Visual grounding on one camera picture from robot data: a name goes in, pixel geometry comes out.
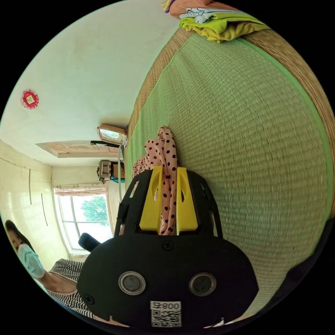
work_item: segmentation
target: sticker label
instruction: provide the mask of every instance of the sticker label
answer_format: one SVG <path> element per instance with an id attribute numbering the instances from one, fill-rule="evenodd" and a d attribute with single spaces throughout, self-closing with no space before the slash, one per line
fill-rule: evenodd
<path id="1" fill-rule="evenodd" d="M 153 327 L 181 327 L 180 301 L 150 301 Z"/>

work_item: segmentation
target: tree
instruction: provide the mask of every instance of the tree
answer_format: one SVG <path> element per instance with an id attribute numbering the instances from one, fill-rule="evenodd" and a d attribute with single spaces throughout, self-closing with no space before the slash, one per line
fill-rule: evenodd
<path id="1" fill-rule="evenodd" d="M 85 200 L 81 209 L 87 221 L 108 221 L 106 202 L 102 196 L 95 196 L 90 201 Z"/>

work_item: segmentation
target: yellow bracket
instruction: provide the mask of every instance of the yellow bracket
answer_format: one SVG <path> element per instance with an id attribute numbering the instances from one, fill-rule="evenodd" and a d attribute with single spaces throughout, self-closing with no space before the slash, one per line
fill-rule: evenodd
<path id="1" fill-rule="evenodd" d="M 149 183 L 146 201 L 142 211 L 140 228 L 145 231 L 156 231 L 159 234 L 162 212 L 162 176 L 163 167 L 154 166 Z"/>
<path id="2" fill-rule="evenodd" d="M 195 231 L 198 228 L 194 203 L 185 167 L 177 168 L 177 235 L 181 231 Z"/>

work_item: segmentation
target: pink clothing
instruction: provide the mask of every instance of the pink clothing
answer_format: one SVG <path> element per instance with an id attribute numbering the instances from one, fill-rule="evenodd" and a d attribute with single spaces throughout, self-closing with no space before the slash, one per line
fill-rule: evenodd
<path id="1" fill-rule="evenodd" d="M 171 131 L 165 126 L 158 131 L 158 138 L 148 140 L 147 152 L 133 166 L 132 178 L 153 166 L 163 166 L 162 215 L 160 235 L 173 235 L 176 221 L 177 153 Z"/>

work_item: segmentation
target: green mat border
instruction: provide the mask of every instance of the green mat border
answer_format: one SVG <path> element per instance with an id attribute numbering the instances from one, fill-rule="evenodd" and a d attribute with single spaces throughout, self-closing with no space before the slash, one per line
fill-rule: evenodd
<path id="1" fill-rule="evenodd" d="M 320 137 L 323 143 L 325 160 L 326 160 L 326 171 L 327 171 L 327 179 L 328 179 L 327 202 L 326 202 L 325 216 L 324 216 L 324 221 L 326 222 L 330 218 L 330 214 L 332 211 L 332 203 L 333 203 L 333 195 L 334 195 L 334 168 L 333 168 L 332 151 L 330 149 L 330 143 L 329 143 L 328 136 L 325 130 L 325 126 L 319 115 L 319 112 L 317 108 L 315 107 L 312 99 L 310 98 L 308 93 L 305 91 L 305 89 L 301 86 L 299 81 L 279 61 L 277 61 L 275 58 L 269 55 L 266 51 L 250 43 L 244 38 L 237 38 L 236 41 L 249 46 L 251 49 L 261 54 L 263 57 L 269 60 L 274 66 L 276 66 L 290 80 L 290 82 L 293 84 L 296 90 L 300 93 L 301 97 L 303 98 L 309 110 L 311 111 L 311 114 L 316 124 L 316 128 L 319 131 L 319 134 L 320 134 Z"/>

